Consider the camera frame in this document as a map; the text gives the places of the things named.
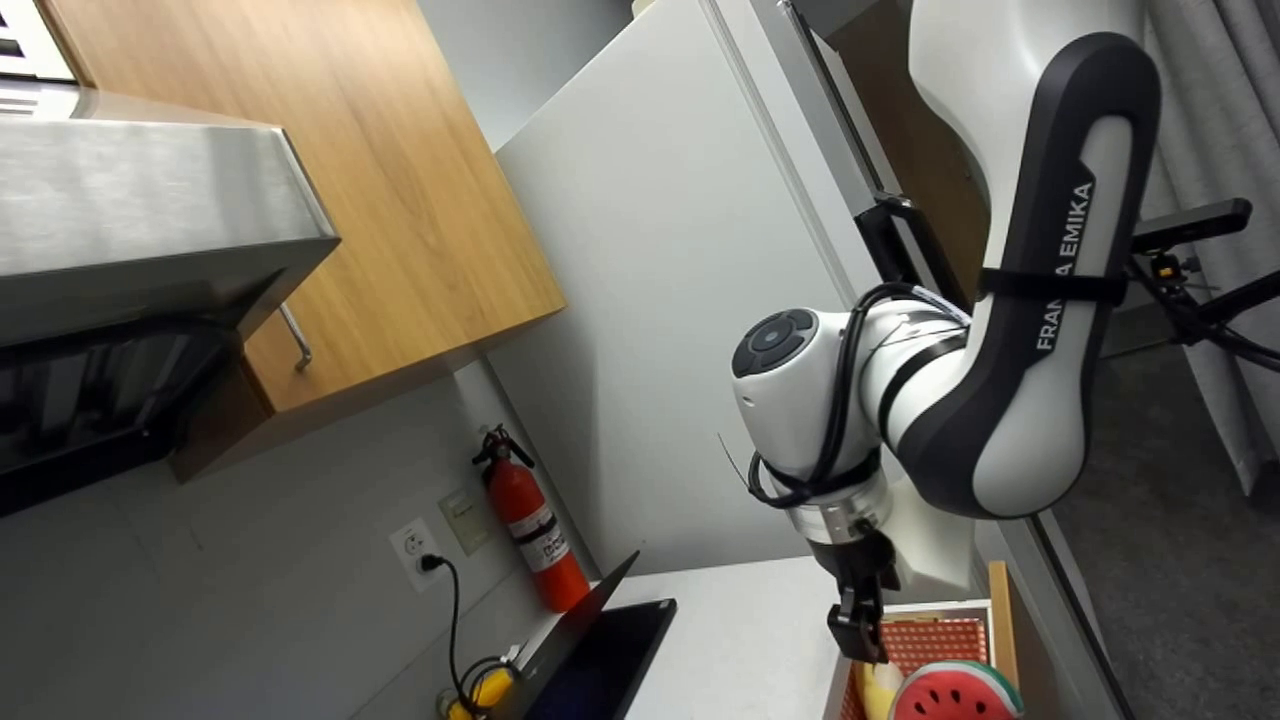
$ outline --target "white robotic arm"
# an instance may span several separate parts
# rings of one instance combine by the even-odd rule
[[[788,506],[839,578],[846,654],[875,661],[880,442],[958,515],[1026,515],[1082,465],[1082,388],[1158,118],[1135,0],[916,0],[912,81],[977,151],[991,237],[982,301],[882,284],[853,313],[781,313],[731,356],[760,449],[752,491]]]

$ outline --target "cable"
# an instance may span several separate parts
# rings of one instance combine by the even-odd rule
[[[492,669],[498,669],[502,661],[498,654],[480,654],[475,663],[466,663],[463,669],[463,689],[466,689],[466,694],[475,692],[475,678],[482,675],[482,672],[492,672]]]
[[[463,578],[457,572],[457,565],[449,555],[422,555],[417,569],[428,577],[436,569],[449,569],[449,578],[452,578],[452,611],[449,611],[449,678],[452,678],[452,692],[457,698],[470,710],[470,716],[482,716],[482,708],[470,698],[470,692],[463,689],[463,675],[457,672],[457,625],[458,625],[458,604],[463,604]]]
[[[843,449],[843,429],[846,429],[846,393],[853,393],[853,361],[854,361],[854,345],[864,334],[864,322],[869,322],[869,313],[880,304],[880,301],[902,301],[912,294],[907,284],[875,284],[869,289],[869,294],[854,301],[854,307],[846,313],[846,322],[843,322],[843,345],[839,345],[839,361],[836,361],[836,388],[833,388],[833,406],[826,406],[826,431],[823,431],[823,452],[815,454],[815,469],[810,469],[810,481],[826,481],[833,477],[833,465]]]
[[[1168,322],[1178,333],[1178,345],[1196,345],[1196,338],[1210,338],[1220,351],[1280,371],[1280,351],[1263,348],[1248,334],[1241,334],[1237,327],[1229,327],[1231,316],[1215,320],[1205,313],[1205,304],[1196,304],[1196,294],[1184,284],[1157,284],[1138,260],[1128,260],[1128,275],[1135,275],[1145,284],[1145,292],[1158,304],[1158,313],[1168,316]]]

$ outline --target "red object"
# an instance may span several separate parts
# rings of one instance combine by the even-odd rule
[[[987,663],[923,663],[894,694],[894,720],[1021,720],[1021,694]]]
[[[586,597],[586,572],[574,558],[557,506],[548,502],[542,489],[526,471],[533,469],[526,452],[494,429],[482,435],[475,465],[482,465],[480,477],[482,477],[492,512],[507,528],[510,543],[518,547],[541,601],[550,611],[567,611],[574,601]]]
[[[982,617],[886,617],[880,635],[902,675],[937,661],[991,661]]]

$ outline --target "wall outlet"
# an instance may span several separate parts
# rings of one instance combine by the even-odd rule
[[[449,491],[449,496],[438,501],[438,515],[449,518],[457,543],[458,543],[466,555],[475,555],[475,552],[492,538],[492,531],[494,531],[494,518],[492,518],[492,512],[489,512],[489,501],[482,501],[475,489],[466,489],[466,484],[458,484],[457,491]]]
[[[430,577],[422,577],[417,565],[421,565],[422,555],[444,555],[438,543],[436,543],[436,537],[430,537],[430,528],[428,528],[428,518],[417,515],[417,518],[391,528],[386,538],[391,538],[391,552],[398,555],[398,565],[402,565],[402,572],[409,572],[409,584],[413,584],[417,593],[422,593]]]

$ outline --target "yellow object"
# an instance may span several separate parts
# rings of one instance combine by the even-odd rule
[[[859,663],[864,716],[892,720],[892,698],[902,689],[902,672],[894,663]]]
[[[507,663],[489,669],[475,683],[470,683],[470,704],[480,704],[482,710],[498,710],[510,698],[514,689],[514,672]],[[444,720],[482,720],[470,716],[458,698],[449,698]]]

